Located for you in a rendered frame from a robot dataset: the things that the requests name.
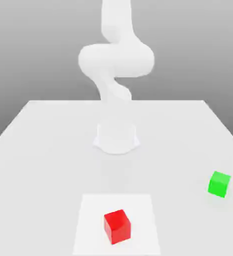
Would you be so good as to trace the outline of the small red cube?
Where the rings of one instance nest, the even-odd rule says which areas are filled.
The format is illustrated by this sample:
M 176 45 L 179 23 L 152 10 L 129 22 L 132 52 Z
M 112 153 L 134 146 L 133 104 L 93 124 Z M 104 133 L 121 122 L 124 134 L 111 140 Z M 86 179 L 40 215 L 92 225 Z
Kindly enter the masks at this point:
M 105 214 L 103 223 L 105 233 L 112 245 L 131 238 L 132 225 L 123 209 Z

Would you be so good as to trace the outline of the small green cube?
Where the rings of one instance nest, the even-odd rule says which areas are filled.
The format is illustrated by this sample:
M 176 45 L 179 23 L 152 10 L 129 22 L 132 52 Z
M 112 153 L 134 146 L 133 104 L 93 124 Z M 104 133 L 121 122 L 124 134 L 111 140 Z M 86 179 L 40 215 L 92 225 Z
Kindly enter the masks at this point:
M 230 175 L 215 171 L 209 180 L 207 191 L 212 195 L 224 198 L 227 194 L 230 180 Z

